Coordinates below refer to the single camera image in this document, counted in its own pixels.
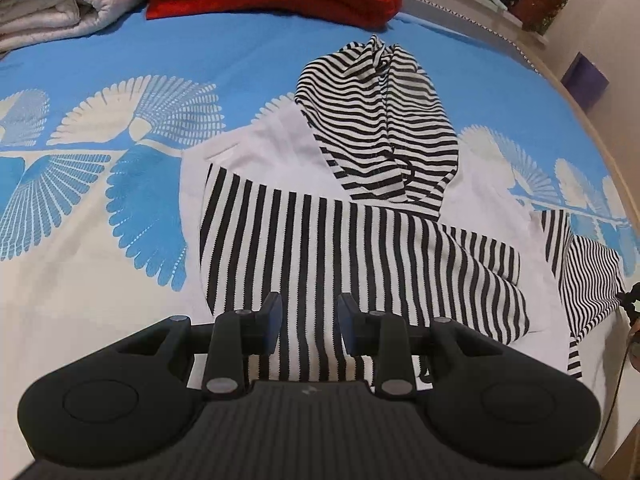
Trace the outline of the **person right hand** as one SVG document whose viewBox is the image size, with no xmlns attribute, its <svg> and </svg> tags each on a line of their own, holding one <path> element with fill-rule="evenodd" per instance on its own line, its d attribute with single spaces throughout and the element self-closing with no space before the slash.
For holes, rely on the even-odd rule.
<svg viewBox="0 0 640 480">
<path fill-rule="evenodd" d="M 640 318 L 637 318 L 632 324 L 628 334 L 627 344 L 638 344 L 640 341 Z"/>
</svg>

